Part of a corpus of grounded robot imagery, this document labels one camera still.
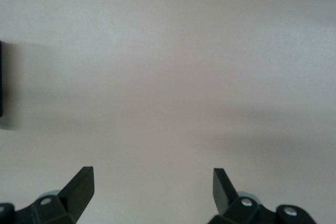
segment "metal screw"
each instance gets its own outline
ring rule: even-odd
[[[298,213],[291,207],[285,207],[284,211],[286,214],[291,215],[291,216],[296,216]]]
[[[250,206],[253,205],[253,204],[252,204],[252,201],[249,200],[249,199],[247,199],[247,198],[242,199],[242,200],[241,200],[241,203],[242,203],[244,206],[246,206],[246,207],[250,207]]]
[[[46,204],[49,204],[51,202],[51,198],[45,198],[41,201],[41,205],[46,205]]]

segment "white surface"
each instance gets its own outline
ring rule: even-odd
[[[79,223],[205,224],[214,167],[336,219],[335,0],[0,0],[0,201],[92,165]]]

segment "black object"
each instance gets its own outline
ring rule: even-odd
[[[316,224],[302,208],[281,205],[276,212],[249,197],[239,197],[225,171],[214,169],[213,195],[219,215],[208,224]]]
[[[93,197],[94,184],[93,167],[83,167],[58,195],[43,196],[19,211],[0,204],[0,224],[74,224]]]
[[[0,41],[0,117],[2,116],[2,47]]]

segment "white wall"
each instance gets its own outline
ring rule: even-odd
[[[204,224],[212,172],[336,219],[335,0],[0,0],[0,201],[94,166],[79,222]]]

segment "screw head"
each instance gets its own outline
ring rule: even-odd
[[[41,200],[40,204],[44,206],[46,204],[49,204],[50,202],[51,202],[51,198],[45,198]]]
[[[253,205],[252,201],[247,198],[242,199],[241,203],[246,207],[251,207]]]
[[[284,211],[285,211],[286,214],[291,215],[291,216],[298,215],[298,213],[295,211],[295,209],[293,209],[291,207],[285,207]]]

